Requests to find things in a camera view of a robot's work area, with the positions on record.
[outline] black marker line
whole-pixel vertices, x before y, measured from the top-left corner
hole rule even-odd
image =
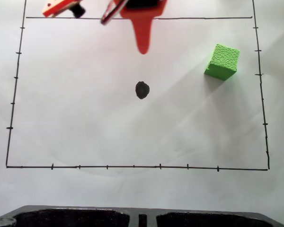
[[[265,141],[266,141],[266,154],[267,154],[267,166],[268,169],[270,169],[270,158],[269,158],[269,152],[268,152],[268,141],[267,141],[267,123],[265,118],[265,109],[264,109],[264,98],[263,98],[263,89],[262,89],[262,73],[261,73],[261,61],[260,61],[260,48],[259,48],[259,38],[257,35],[257,21],[256,21],[256,9],[255,9],[255,2],[252,0],[252,6],[254,10],[254,20],[255,20],[255,26],[253,27],[256,31],[256,38],[257,38],[257,58],[258,58],[258,65],[259,65],[259,77],[260,77],[260,90],[261,90],[261,99],[262,99],[262,110],[263,110],[263,119],[264,119],[264,128],[265,128]]]
[[[100,20],[96,17],[26,17],[27,19],[81,19],[81,20]],[[252,19],[252,17],[155,17],[153,20],[193,20],[193,19]],[[129,20],[128,18],[113,18],[113,20]]]
[[[267,171],[268,169],[247,169],[247,168],[221,168],[221,167],[187,167],[187,166],[7,166],[7,168],[49,168],[49,169],[62,169],[62,168],[72,168],[72,169],[82,169],[82,168],[177,168],[177,169],[213,169],[213,170],[247,170],[247,171]]]
[[[13,119],[14,119],[14,111],[15,111],[15,100],[16,100],[16,91],[17,91],[17,82],[18,82],[18,72],[19,72],[19,62],[20,62],[20,55],[21,55],[21,45],[22,45],[22,36],[23,36],[23,29],[24,29],[24,19],[25,19],[25,10],[27,7],[27,0],[24,1],[24,8],[23,8],[23,18],[22,18],[22,26],[21,26],[21,37],[20,37],[20,44],[19,44],[19,51],[18,54],[18,61],[17,61],[17,72],[16,76],[14,77],[16,79],[15,81],[15,88],[14,88],[14,98],[13,98],[13,106],[11,110],[11,118],[10,118],[10,126],[7,128],[9,129],[9,141],[8,141],[8,149],[6,153],[6,161],[5,166],[8,166],[8,160],[9,160],[9,146],[10,146],[10,138],[11,138],[11,131],[13,129]]]

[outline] white surface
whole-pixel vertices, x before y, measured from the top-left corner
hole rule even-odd
[[[259,212],[284,223],[284,0],[256,0],[271,170],[219,173],[6,169],[23,3],[0,1],[0,215],[23,205],[116,206]],[[40,16],[43,3],[28,0],[26,16]],[[106,4],[84,1],[85,17]],[[252,15],[251,0],[169,0],[162,16]],[[253,26],[156,20],[143,56],[129,21],[26,19],[9,165],[266,168]],[[224,83],[203,75],[217,43],[241,50]],[[151,89],[144,100],[138,81]]]

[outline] foam cube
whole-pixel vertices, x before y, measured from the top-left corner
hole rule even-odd
[[[204,74],[227,80],[237,71],[239,50],[217,44]]]

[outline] black ink spot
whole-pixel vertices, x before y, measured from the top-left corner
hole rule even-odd
[[[139,99],[144,99],[150,92],[150,87],[145,84],[143,81],[140,81],[136,85],[136,94]]]

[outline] white paper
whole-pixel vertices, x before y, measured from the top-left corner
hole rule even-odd
[[[43,0],[27,0],[41,17]],[[106,1],[83,1],[101,17]],[[255,1],[271,170],[6,169],[23,1],[0,1],[0,215],[22,205],[259,212],[284,224],[284,0]],[[71,17],[65,12],[61,17]],[[169,0],[161,17],[253,17],[251,0]],[[141,55],[131,22],[26,18],[9,166],[267,168],[251,19],[154,20]],[[223,82],[216,44],[240,50]],[[149,95],[140,100],[135,86]]]

